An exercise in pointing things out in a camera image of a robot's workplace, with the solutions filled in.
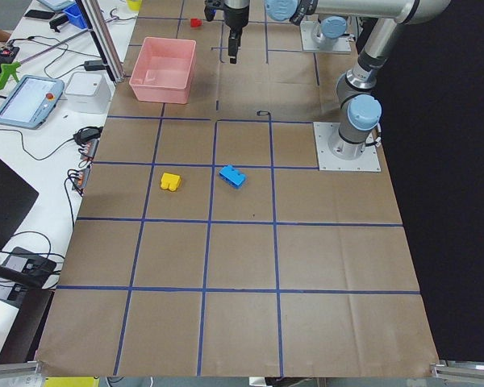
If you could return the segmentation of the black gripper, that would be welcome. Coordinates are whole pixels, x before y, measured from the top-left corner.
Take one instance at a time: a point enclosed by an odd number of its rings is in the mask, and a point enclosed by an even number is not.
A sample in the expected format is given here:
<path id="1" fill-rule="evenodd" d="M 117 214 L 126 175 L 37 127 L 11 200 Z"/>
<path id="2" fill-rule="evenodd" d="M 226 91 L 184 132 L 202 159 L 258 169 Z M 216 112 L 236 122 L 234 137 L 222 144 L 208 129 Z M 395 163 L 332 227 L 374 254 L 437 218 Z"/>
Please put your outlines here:
<path id="1" fill-rule="evenodd" d="M 248 25 L 249 0 L 224 0 L 224 21 L 231 29 L 243 29 Z M 228 39 L 228 56 L 231 64 L 237 62 L 241 30 L 231 31 Z"/>

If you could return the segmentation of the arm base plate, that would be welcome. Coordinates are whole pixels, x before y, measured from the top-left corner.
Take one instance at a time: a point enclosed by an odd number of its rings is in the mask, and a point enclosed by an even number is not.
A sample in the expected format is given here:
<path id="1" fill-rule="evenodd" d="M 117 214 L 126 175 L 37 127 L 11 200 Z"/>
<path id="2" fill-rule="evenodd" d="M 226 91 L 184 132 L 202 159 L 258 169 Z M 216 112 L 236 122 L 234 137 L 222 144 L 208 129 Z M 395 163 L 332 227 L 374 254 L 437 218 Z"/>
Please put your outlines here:
<path id="1" fill-rule="evenodd" d="M 349 55 L 351 47 L 347 36 L 328 38 L 317 21 L 302 21 L 300 24 L 302 49 L 304 52 Z"/>
<path id="2" fill-rule="evenodd" d="M 372 134 L 364 143 L 350 144 L 340 137 L 339 123 L 313 122 L 319 170 L 323 172 L 380 173 Z"/>

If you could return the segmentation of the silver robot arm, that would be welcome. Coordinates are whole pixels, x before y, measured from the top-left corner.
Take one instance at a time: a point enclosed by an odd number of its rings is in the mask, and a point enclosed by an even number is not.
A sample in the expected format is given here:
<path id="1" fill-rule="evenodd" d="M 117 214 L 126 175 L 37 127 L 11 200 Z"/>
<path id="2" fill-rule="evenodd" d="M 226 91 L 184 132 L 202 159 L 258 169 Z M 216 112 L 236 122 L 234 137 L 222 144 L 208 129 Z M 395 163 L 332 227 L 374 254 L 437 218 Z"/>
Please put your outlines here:
<path id="1" fill-rule="evenodd" d="M 268 16 L 276 21 L 299 19 L 309 10 L 316 14 L 376 18 L 372 32 L 355 65 L 341 75 L 336 93 L 341 108 L 339 128 L 328 140 L 332 154 L 342 160 L 361 156 L 369 133 L 378 126 L 382 108 L 370 95 L 377 73 L 407 24 L 426 23 L 441 14 L 449 1 L 266 1 Z"/>
<path id="2" fill-rule="evenodd" d="M 313 15 L 318 1 L 265 1 L 267 15 L 278 22 L 288 20 L 299 26 L 307 15 Z M 231 64 L 237 63 L 238 51 L 244 28 L 248 25 L 250 1 L 205 1 L 204 14 L 208 20 L 221 10 L 224 22 L 229 27 L 228 57 Z M 339 15 L 329 15 L 321 19 L 313 30 L 313 39 L 322 43 L 339 39 L 347 29 L 347 19 Z"/>

